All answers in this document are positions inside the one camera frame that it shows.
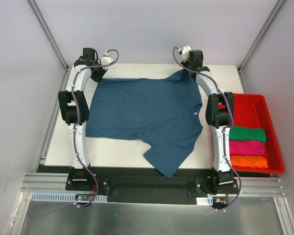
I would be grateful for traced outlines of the blue t shirt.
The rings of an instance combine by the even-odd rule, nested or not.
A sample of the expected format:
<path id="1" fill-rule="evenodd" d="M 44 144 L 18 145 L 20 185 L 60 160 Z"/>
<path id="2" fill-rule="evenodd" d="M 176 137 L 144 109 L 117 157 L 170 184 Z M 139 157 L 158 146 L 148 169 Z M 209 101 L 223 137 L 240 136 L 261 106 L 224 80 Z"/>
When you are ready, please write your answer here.
<path id="1" fill-rule="evenodd" d="M 172 177 L 202 132 L 197 84 L 179 70 L 165 79 L 103 79 L 94 92 L 86 136 L 141 140 L 145 159 Z"/>

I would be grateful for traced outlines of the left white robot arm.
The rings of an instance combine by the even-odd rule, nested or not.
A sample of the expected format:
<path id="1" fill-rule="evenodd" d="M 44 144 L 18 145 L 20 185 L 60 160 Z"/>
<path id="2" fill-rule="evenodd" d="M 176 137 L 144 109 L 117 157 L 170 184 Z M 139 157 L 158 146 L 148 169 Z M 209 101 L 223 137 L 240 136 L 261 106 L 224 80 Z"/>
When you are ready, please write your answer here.
<path id="1" fill-rule="evenodd" d="M 66 190 L 90 191 L 93 195 L 98 188 L 86 149 L 85 132 L 90 112 L 84 91 L 88 80 L 99 83 L 113 62 L 109 52 L 99 58 L 95 49 L 84 48 L 82 55 L 72 65 L 65 90 L 58 93 L 61 118 L 68 126 L 73 152 Z"/>

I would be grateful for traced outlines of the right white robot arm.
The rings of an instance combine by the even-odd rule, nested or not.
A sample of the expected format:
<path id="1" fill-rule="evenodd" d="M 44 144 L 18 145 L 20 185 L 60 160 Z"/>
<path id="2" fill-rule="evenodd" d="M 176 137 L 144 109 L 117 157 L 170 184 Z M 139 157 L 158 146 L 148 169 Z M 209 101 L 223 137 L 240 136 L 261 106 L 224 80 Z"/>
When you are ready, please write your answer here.
<path id="1" fill-rule="evenodd" d="M 183 47 L 179 53 L 181 65 L 208 97 L 205 119 L 213 134 L 214 162 L 210 178 L 200 184 L 205 193 L 216 195 L 234 183 L 234 170 L 230 160 L 229 135 L 234 126 L 234 94 L 221 89 L 203 65 L 201 50 Z"/>

